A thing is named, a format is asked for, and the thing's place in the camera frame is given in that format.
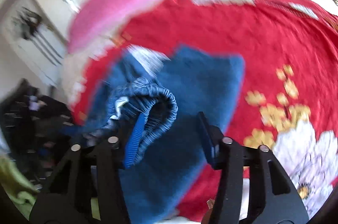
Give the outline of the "green sleeve forearm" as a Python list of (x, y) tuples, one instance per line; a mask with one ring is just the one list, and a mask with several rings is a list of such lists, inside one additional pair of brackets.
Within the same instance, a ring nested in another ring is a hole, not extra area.
[(0, 162), (1, 185), (19, 212), (29, 219), (39, 192), (6, 154), (1, 154)]

